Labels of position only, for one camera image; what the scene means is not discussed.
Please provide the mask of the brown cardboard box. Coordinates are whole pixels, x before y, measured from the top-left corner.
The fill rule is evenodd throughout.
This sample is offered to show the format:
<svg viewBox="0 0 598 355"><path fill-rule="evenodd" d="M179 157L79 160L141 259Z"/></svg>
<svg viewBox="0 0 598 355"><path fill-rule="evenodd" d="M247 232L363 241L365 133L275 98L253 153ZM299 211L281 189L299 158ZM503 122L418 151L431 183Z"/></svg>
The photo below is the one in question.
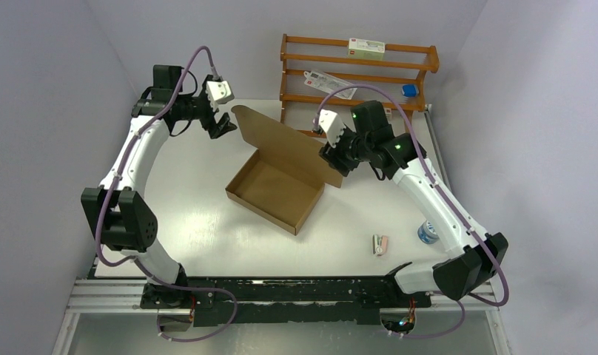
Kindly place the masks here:
<svg viewBox="0 0 598 355"><path fill-rule="evenodd" d="M299 234L325 185L343 176L319 156L323 144L244 105L231 109L254 153L225 188L227 197L283 230Z"/></svg>

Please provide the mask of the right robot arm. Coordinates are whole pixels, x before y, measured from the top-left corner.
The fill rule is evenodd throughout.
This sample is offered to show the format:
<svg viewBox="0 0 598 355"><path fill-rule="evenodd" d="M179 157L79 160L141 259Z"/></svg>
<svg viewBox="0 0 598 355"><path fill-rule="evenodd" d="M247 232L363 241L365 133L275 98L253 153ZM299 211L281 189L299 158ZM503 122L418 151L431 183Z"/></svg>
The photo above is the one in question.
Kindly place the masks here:
<svg viewBox="0 0 598 355"><path fill-rule="evenodd" d="M395 135L379 101L366 101L350 112L353 129L336 112L319 111L315 124L327 139L319 155L343 176L362 162L379 169L415 203L434 228L446 255L444 261L412 262L396 270L394 280L384 288L386 300L402 306L421 291L438 291L451 300L461 300L493 276L501 276L507 239L500 232L488 233L463 208L415 134Z"/></svg>

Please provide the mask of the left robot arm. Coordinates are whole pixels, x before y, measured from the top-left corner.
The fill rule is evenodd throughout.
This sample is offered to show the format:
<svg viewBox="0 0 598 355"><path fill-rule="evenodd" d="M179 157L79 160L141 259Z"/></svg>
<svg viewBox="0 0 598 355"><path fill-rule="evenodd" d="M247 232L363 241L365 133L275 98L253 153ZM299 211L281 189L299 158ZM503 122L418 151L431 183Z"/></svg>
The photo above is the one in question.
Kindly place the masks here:
<svg viewBox="0 0 598 355"><path fill-rule="evenodd" d="M108 267L132 262L147 278L141 307L178 308L193 300L184 267L157 238L158 219L144 200L155 159L179 121L199 121L212 139L235 130L228 114L215 116L234 96L213 70L183 93L190 70L156 64L153 83L132 108L127 139L111 170L97 187L84 189L81 205L95 238L96 255Z"/></svg>

